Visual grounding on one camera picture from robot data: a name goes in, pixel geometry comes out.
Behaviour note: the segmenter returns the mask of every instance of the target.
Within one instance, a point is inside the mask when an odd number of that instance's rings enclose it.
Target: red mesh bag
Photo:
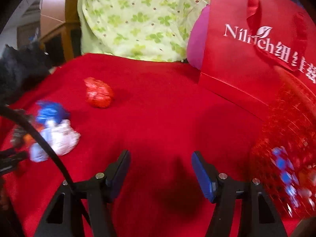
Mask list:
[[[94,107],[106,108],[113,100],[114,93],[110,86],[101,80],[88,77],[84,80],[86,83],[86,101]]]
[[[250,154],[259,178],[282,216],[315,216],[316,96],[287,70],[260,139]]]

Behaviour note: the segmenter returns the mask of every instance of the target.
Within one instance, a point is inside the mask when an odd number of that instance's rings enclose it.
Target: red tablecloth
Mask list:
[[[115,92],[107,109],[85,102],[83,79],[94,77]],[[237,180],[248,176],[248,155],[261,121],[197,85],[199,71],[182,63],[135,61],[88,54],[65,64],[14,107],[36,113],[40,99],[60,102],[81,134],[61,157],[75,181],[103,171],[123,149],[130,170],[112,210],[119,237],[204,237],[214,205],[202,195],[191,166],[200,150],[206,161]],[[2,122],[2,130],[10,128]],[[8,147],[9,136],[4,141]],[[6,176],[6,186],[28,237],[63,181],[51,160],[27,161]],[[240,203],[232,234],[236,236]],[[286,221],[290,233],[298,221]]]

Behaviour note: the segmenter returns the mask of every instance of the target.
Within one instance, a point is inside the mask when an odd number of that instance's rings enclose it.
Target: blue wrapper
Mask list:
[[[69,119],[69,113],[60,103],[39,101],[37,104],[41,106],[36,117],[36,121],[40,124],[45,125],[47,119],[53,119],[57,124],[63,119]]]

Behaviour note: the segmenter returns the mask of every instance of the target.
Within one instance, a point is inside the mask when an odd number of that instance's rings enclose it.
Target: light green cloth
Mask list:
[[[192,27],[209,0],[78,0],[82,53],[145,61],[186,58]]]

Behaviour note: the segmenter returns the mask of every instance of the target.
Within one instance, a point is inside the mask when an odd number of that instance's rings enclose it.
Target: wooden chair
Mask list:
[[[77,0],[41,0],[40,8],[40,41],[47,48],[52,39],[60,38],[64,61],[73,59],[75,55],[71,33],[73,30],[80,30]]]

